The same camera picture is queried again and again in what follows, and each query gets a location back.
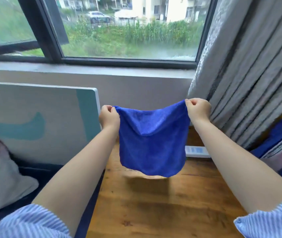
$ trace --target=power strip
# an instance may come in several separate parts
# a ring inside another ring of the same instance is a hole
[[[185,146],[186,157],[211,158],[204,146]]]

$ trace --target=hand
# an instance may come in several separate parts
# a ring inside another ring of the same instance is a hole
[[[104,129],[107,127],[113,127],[116,130],[119,130],[120,116],[115,110],[115,107],[112,107],[111,105],[102,106],[99,121]]]
[[[185,99],[188,116],[194,124],[199,120],[209,121],[211,105],[201,98]]]

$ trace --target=microfiber cloth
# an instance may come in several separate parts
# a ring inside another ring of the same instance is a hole
[[[119,154],[124,167],[164,177],[183,168],[190,122],[184,100],[153,111],[115,109],[120,115]]]

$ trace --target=forearm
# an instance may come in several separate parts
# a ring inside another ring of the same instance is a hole
[[[209,121],[193,122],[222,177],[249,213],[282,202],[282,177]]]
[[[106,166],[118,130],[104,128],[42,189],[33,203],[57,215],[75,235],[80,218]]]

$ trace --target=painting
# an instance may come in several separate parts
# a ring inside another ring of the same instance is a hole
[[[0,140],[17,158],[66,164],[100,132],[96,88],[0,83]]]

